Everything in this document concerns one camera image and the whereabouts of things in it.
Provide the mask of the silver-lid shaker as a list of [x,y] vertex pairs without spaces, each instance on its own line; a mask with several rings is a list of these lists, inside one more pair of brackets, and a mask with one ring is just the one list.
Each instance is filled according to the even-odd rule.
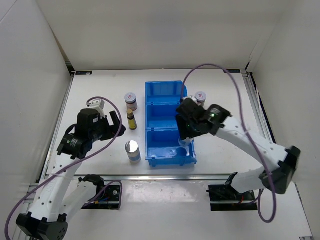
[[187,145],[187,143],[186,143],[186,139],[182,139],[181,137],[179,137],[179,139],[178,139],[178,144],[181,146],[181,147],[183,147],[183,148],[185,148],[185,147],[188,147],[189,145]]
[[131,163],[137,164],[141,161],[139,145],[136,141],[130,140],[125,144],[125,151]]

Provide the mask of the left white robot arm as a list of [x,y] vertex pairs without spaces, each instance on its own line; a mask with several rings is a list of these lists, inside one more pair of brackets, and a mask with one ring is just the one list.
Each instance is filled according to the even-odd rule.
[[62,240],[67,233],[69,221],[84,207],[105,198],[106,189],[102,177],[88,174],[79,178],[79,186],[70,196],[67,190],[81,164],[97,141],[113,143],[122,136],[126,128],[118,109],[110,113],[113,124],[109,124],[103,110],[84,108],[77,115],[77,122],[65,132],[57,154],[69,158],[55,161],[50,177],[38,185],[41,193],[27,213],[21,213],[16,225],[36,240]]

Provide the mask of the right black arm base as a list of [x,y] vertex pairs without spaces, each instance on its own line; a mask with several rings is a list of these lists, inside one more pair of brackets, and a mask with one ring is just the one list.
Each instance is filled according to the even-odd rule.
[[245,193],[227,192],[223,184],[209,185],[206,192],[209,195],[210,210],[212,212],[257,211],[253,191]]

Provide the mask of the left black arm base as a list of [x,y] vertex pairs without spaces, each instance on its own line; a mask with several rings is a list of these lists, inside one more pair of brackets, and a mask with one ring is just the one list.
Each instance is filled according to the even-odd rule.
[[99,187],[97,193],[103,192],[90,203],[86,203],[83,210],[120,210],[122,204],[123,184],[119,180],[111,181],[104,187]]

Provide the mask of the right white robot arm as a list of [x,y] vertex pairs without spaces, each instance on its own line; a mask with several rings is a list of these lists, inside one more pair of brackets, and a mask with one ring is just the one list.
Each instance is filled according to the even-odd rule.
[[224,185],[227,198],[236,200],[245,192],[259,189],[268,189],[278,195],[286,193],[297,170],[301,154],[299,148],[286,148],[244,130],[228,110],[217,104],[204,109],[187,97],[181,100],[176,112],[178,131],[183,141],[210,134],[233,144],[262,165],[255,170],[231,174]]

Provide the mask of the left yellow small bottle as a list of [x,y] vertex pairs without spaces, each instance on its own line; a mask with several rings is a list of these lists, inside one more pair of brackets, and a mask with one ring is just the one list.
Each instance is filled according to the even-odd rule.
[[133,110],[132,109],[127,109],[126,110],[126,114],[127,114],[127,121],[128,121],[129,129],[130,130],[136,130],[138,126],[137,126],[137,122],[136,122]]

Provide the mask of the blue three-compartment bin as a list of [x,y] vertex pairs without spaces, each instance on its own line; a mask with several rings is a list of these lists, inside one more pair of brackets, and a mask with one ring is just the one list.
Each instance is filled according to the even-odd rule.
[[197,163],[194,143],[179,143],[176,109],[187,93],[182,81],[145,83],[145,159],[150,167]]

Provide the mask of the aluminium front rail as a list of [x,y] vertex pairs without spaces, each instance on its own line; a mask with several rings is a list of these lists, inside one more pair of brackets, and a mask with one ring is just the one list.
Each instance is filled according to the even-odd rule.
[[[64,194],[67,193],[68,188],[70,184],[75,184],[76,186],[79,183],[79,178],[84,178],[86,175],[75,175],[72,179],[69,185],[67,186],[67,190]],[[104,179],[105,182],[111,182],[111,181],[213,181],[218,182],[218,184],[222,184],[226,182],[227,178],[229,177],[228,174],[222,174],[222,175],[210,175],[210,174],[200,174],[200,175],[101,175],[99,176]],[[40,183],[34,183],[29,186],[29,189],[27,191],[27,194],[31,193],[31,195],[39,195],[45,186],[42,188],[39,188],[38,190],[36,187],[40,185]]]

